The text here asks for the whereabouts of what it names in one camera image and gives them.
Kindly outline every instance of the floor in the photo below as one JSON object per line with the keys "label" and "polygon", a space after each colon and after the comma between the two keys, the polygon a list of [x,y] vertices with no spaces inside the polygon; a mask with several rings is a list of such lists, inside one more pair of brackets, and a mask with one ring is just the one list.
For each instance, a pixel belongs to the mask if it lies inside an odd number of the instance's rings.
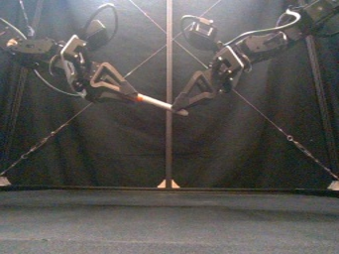
{"label": "floor", "polygon": [[3,190],[0,253],[338,253],[339,198],[310,192]]}

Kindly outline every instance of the black curtain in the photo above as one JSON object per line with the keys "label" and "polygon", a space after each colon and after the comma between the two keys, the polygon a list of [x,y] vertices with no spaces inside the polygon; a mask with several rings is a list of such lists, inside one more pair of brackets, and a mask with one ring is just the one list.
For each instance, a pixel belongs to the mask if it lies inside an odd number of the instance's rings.
{"label": "black curtain", "polygon": [[[47,0],[38,38],[67,41],[106,2]],[[24,3],[32,20],[38,1]],[[140,93],[166,100],[167,2],[112,3],[119,15],[116,38],[90,57],[110,62]],[[174,36],[180,33],[183,15],[204,15],[215,20],[219,39],[227,42],[243,32],[273,27],[286,7],[282,0],[204,0],[199,4],[175,0]],[[24,28],[16,2],[4,4],[0,16]],[[111,30],[111,13],[104,11],[99,18]],[[331,44],[335,50],[338,40]],[[194,72],[204,69],[200,62],[209,64],[213,57],[213,53],[194,49],[183,36],[176,37],[174,96]],[[71,92],[63,76],[50,77],[43,67],[40,72],[58,88]],[[18,65],[2,54],[3,140],[8,139],[6,127],[19,73]],[[338,69],[334,74],[338,84]],[[4,169],[87,105],[88,101],[54,92],[28,72]],[[188,117],[174,115],[175,182],[183,188],[326,188],[331,182],[329,174],[287,141],[254,106],[330,165],[310,59],[302,42],[274,60],[254,65],[253,72],[241,79],[237,92],[191,108]],[[151,105],[112,101],[92,105],[7,177],[12,184],[20,185],[156,187],[166,177],[164,156],[166,112]]]}

